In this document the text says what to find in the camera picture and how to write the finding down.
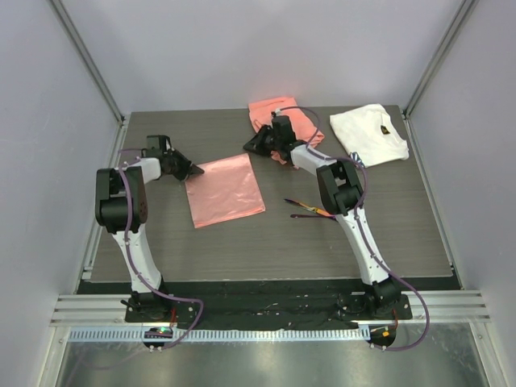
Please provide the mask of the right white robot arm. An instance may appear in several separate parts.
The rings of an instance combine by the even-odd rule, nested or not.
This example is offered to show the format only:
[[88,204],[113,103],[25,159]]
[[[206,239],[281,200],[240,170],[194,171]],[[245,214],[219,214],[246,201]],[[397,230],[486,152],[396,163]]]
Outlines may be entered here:
[[365,191],[356,171],[360,165],[349,157],[327,156],[298,139],[285,115],[274,116],[243,149],[259,156],[275,152],[284,162],[316,177],[322,206],[343,229],[359,266],[365,311],[373,318],[391,312],[401,301],[401,290],[369,229]]

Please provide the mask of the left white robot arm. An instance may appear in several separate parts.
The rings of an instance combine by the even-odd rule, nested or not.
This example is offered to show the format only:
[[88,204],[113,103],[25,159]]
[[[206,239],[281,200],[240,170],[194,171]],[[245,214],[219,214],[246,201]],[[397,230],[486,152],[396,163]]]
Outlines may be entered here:
[[149,135],[134,162],[96,172],[95,218],[118,244],[130,273],[131,296],[123,301],[129,313],[161,322],[174,303],[148,245],[147,183],[163,176],[187,181],[203,173],[166,135]]

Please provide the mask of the pink satin napkin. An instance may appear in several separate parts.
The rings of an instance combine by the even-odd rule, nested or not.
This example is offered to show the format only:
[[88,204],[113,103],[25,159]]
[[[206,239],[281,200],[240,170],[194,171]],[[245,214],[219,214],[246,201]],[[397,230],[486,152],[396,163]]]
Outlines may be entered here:
[[202,175],[189,178],[186,193],[193,224],[207,227],[260,214],[265,204],[248,154],[201,165]]

